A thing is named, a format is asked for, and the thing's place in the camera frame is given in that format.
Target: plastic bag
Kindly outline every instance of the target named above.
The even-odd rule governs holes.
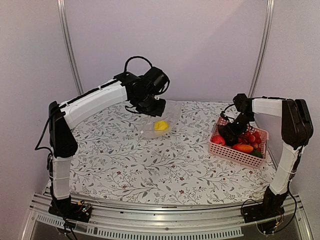
[[[153,139],[169,133],[178,123],[181,116],[182,102],[166,101],[162,116],[148,117],[143,122],[140,134],[147,139]],[[155,124],[158,121],[166,121],[169,128],[163,131],[155,131]]]

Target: pink basket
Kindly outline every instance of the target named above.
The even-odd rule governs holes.
[[[218,126],[226,125],[228,122],[225,121],[222,117],[219,117],[216,122],[213,130],[213,134],[209,141],[209,153],[220,156],[222,158],[235,161],[239,164],[246,165],[252,168],[259,168],[261,163],[266,159],[267,156],[267,140],[269,140],[269,133],[260,128],[253,128],[250,133],[259,132],[261,138],[261,153],[263,158],[259,158],[256,156],[249,155],[247,153],[243,153],[237,150],[232,149],[228,146],[221,146],[219,144],[213,143],[212,139],[214,136],[219,135]]]

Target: black cable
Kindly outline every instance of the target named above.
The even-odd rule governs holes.
[[[110,81],[110,82],[107,82],[107,83],[105,83],[105,84],[102,84],[100,87],[103,89],[103,88],[108,87],[108,86],[110,86],[110,85],[112,85],[112,84],[115,84],[115,83],[118,82],[118,81],[119,81],[118,79],[115,79],[115,80],[113,80],[113,81]]]
[[[143,59],[143,60],[145,60],[145,61],[150,65],[151,68],[153,67],[153,66],[152,66],[152,63],[151,63],[148,59],[146,59],[144,56],[132,56],[132,57],[130,57],[130,58],[125,62],[123,73],[126,73],[126,72],[127,72],[128,63],[129,63],[132,59]]]
[[[142,112],[138,112],[138,111],[131,111],[130,109],[134,108],[135,106],[124,106],[125,110],[127,110],[129,113],[132,114],[142,114]]]
[[[73,228],[72,224],[67,220],[67,218],[66,218],[66,217],[61,213],[61,211],[59,210],[58,205],[57,205],[56,200],[55,200],[55,196],[53,196],[53,193],[52,193],[51,197],[52,197],[52,202],[53,202],[56,210],[58,211],[58,213],[61,215],[62,219],[64,220],[64,233],[65,233],[65,236],[66,236],[69,240],[73,240],[73,239],[70,238],[70,237],[68,236],[68,234],[67,234],[66,226],[68,226],[69,229],[70,229],[70,231],[71,231],[71,233],[72,233],[72,235],[73,235],[73,237],[74,237],[74,240],[78,240],[77,236],[75,235],[74,231],[72,230],[72,228]]]
[[[262,97],[253,97],[251,99],[275,99],[275,100],[286,100],[287,98],[279,97],[279,96],[262,96]]]
[[[246,204],[246,202],[248,202],[248,201],[253,201],[253,202],[255,202],[256,204],[261,205],[261,204],[260,204],[260,203],[258,203],[257,201],[255,201],[255,200],[253,200],[253,199],[249,198],[249,199],[245,200],[245,201],[242,203],[242,205],[241,205],[241,208],[240,208],[240,213],[241,213],[241,215],[243,215],[243,208],[244,208],[244,205],[245,205],[245,204]]]
[[[45,125],[44,125],[44,128],[43,128],[43,130],[42,130],[42,133],[41,133],[40,139],[39,139],[38,143],[36,144],[36,146],[35,146],[34,150],[35,150],[35,151],[38,151],[38,150],[41,150],[41,149],[47,149],[47,150],[49,150],[49,151],[50,151],[50,154],[53,156],[54,154],[53,154],[53,152],[52,152],[51,148],[49,148],[49,147],[47,147],[47,146],[41,146],[41,147],[39,147],[39,145],[41,144],[42,139],[44,138],[44,135],[45,135],[45,133],[46,133],[46,130],[47,130],[48,124],[49,124],[49,122],[50,122],[50,119],[51,119],[51,118],[50,118],[50,117],[48,117],[47,121],[45,122]]]
[[[283,228],[281,228],[280,230],[278,230],[278,231],[275,230],[274,233],[278,233],[278,232],[282,231],[283,229],[285,229],[285,228],[292,222],[292,220],[293,220],[293,219],[295,218],[295,216],[296,216],[298,204],[297,204],[297,200],[295,199],[295,197],[292,195],[292,193],[291,193],[291,191],[290,191],[290,181],[289,181],[289,183],[288,183],[288,191],[289,191],[289,194],[290,194],[291,198],[294,200],[294,212],[293,212],[293,215],[292,215],[291,219],[288,221],[288,223],[287,223]]]
[[[232,103],[232,104],[230,104],[229,106],[227,106],[227,107],[220,113],[220,117],[222,117],[224,120],[229,121],[229,122],[230,122],[230,119],[235,120],[233,117],[230,117],[230,116],[227,116],[227,115],[226,115],[226,111],[228,110],[228,108],[230,108],[230,107],[232,107],[232,106],[234,106],[234,105],[235,105],[235,104]]]

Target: metal pole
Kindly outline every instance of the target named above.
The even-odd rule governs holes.
[[[259,80],[262,64],[263,64],[266,49],[267,49],[267,43],[270,35],[271,23],[272,23],[272,18],[274,14],[274,5],[275,5],[275,0],[268,0],[267,7],[266,7],[265,21],[264,21],[263,36],[262,36],[260,51],[258,55],[258,60],[255,66],[254,74],[253,74],[253,79],[252,79],[249,93],[248,93],[249,98],[252,98],[254,96],[257,83]]]
[[[65,1],[57,0],[57,5],[58,5],[58,11],[59,11],[59,17],[60,17],[60,23],[61,23],[63,39],[65,43],[66,53],[69,58],[69,63],[70,63],[70,67],[73,75],[74,84],[78,94],[82,95],[84,93],[84,90],[80,80],[80,75],[78,72],[77,63],[76,63],[74,51],[71,44],[68,21],[67,21],[67,13],[65,8]]]

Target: white zip tie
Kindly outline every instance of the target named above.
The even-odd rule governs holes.
[[[297,173],[297,171],[295,171],[295,172],[287,171],[281,165],[278,165],[278,168],[281,168],[283,171],[285,171],[288,174],[296,174]]]
[[[63,179],[69,179],[69,176],[66,177],[52,177],[53,180],[63,180]]]

